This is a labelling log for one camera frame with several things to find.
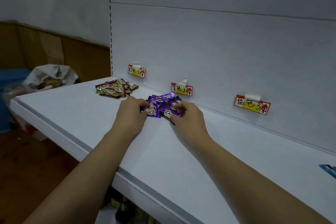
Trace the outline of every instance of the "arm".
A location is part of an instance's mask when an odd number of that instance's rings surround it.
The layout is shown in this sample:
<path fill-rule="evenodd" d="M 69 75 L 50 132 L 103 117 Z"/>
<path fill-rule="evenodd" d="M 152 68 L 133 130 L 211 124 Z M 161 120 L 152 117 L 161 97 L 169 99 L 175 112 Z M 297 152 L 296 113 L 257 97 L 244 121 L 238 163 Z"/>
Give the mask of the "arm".
<path fill-rule="evenodd" d="M 24 224 L 94 223 L 107 187 L 132 138 L 140 132 L 147 113 L 143 99 L 128 97 L 120 103 L 110 131 L 82 162 L 39 205 Z"/>
<path fill-rule="evenodd" d="M 243 223 L 331 223 L 299 199 L 223 149 L 208 135 L 203 113 L 188 102 L 171 115 L 178 132 L 195 150 Z"/>

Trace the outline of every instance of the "price tag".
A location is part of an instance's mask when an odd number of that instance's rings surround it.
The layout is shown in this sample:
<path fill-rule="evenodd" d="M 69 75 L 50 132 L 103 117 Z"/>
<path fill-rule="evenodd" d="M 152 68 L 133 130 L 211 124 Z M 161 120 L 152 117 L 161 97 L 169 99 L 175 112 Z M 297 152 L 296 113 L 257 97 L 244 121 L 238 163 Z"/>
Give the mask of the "price tag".
<path fill-rule="evenodd" d="M 146 73 L 146 69 L 143 69 L 143 68 L 134 68 L 132 65 L 128 65 L 128 71 L 127 71 L 129 74 L 133 74 L 133 75 L 136 75 L 138 77 L 141 77 L 141 78 L 145 78 L 145 73 Z"/>
<path fill-rule="evenodd" d="M 234 105 L 254 111 L 254 112 L 261 113 L 263 115 L 267 115 L 268 110 L 270 109 L 271 103 L 267 103 L 264 101 L 251 100 L 251 99 L 245 98 L 245 96 L 237 95 Z"/>
<path fill-rule="evenodd" d="M 171 91 L 176 92 L 179 94 L 187 95 L 187 96 L 192 96 L 193 95 L 193 87 L 186 85 L 184 87 L 176 85 L 176 83 L 171 83 Z"/>

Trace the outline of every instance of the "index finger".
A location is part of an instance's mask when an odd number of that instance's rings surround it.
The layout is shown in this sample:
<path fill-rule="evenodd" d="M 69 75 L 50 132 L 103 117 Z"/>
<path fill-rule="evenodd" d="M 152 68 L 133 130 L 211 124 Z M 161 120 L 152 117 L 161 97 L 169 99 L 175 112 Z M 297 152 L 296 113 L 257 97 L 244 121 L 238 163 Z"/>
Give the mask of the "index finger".
<path fill-rule="evenodd" d="M 139 104 L 139 106 L 149 106 L 149 103 L 145 100 L 145 99 L 142 99 L 142 98 L 138 98 L 136 99 L 137 103 Z"/>
<path fill-rule="evenodd" d="M 193 106 L 195 106 L 195 104 L 189 103 L 187 101 L 183 101 L 181 103 L 178 103 L 178 104 L 174 105 L 174 109 L 184 108 L 186 110 L 190 110 L 190 108 L 193 107 Z"/>

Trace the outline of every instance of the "blue bin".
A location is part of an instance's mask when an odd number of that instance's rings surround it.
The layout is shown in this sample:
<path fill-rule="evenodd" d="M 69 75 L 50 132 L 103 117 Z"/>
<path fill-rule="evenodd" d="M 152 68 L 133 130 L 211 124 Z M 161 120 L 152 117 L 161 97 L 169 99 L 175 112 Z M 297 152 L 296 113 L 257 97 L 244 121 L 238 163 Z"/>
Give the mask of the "blue bin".
<path fill-rule="evenodd" d="M 30 74 L 31 70 L 26 68 L 0 69 L 0 133 L 11 131 L 9 112 L 5 101 L 2 98 L 2 92 L 8 84 L 22 82 Z"/>

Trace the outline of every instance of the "person's right arm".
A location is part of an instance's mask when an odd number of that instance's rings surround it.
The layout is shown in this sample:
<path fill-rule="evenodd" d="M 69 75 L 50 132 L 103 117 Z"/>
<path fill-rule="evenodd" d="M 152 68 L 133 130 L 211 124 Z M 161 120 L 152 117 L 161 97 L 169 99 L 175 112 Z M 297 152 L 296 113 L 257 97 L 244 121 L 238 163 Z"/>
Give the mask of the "person's right arm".
<path fill-rule="evenodd" d="M 174 108 L 179 113 L 187 110 L 183 117 L 172 115 L 171 120 L 243 223 L 331 223 L 212 140 L 196 105 L 182 102 Z"/>

